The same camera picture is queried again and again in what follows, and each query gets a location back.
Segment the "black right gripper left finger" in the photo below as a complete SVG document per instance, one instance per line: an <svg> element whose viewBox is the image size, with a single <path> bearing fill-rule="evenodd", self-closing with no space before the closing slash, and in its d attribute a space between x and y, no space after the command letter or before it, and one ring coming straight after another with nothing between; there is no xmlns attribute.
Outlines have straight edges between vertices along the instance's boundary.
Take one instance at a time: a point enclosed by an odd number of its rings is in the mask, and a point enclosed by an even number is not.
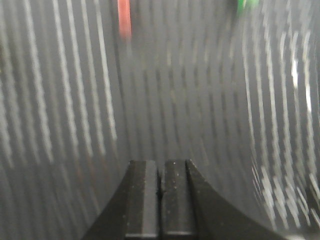
<svg viewBox="0 0 320 240"><path fill-rule="evenodd" d="M84 240L158 240L159 176L154 161L131 161Z"/></svg>

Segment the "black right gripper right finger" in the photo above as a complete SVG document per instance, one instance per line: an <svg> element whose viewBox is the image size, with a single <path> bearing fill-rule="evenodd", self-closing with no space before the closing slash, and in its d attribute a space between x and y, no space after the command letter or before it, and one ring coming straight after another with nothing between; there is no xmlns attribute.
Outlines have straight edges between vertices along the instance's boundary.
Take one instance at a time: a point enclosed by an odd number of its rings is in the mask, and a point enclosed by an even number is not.
<svg viewBox="0 0 320 240"><path fill-rule="evenodd" d="M161 237L164 240L282 240L225 200L190 159L164 164Z"/></svg>

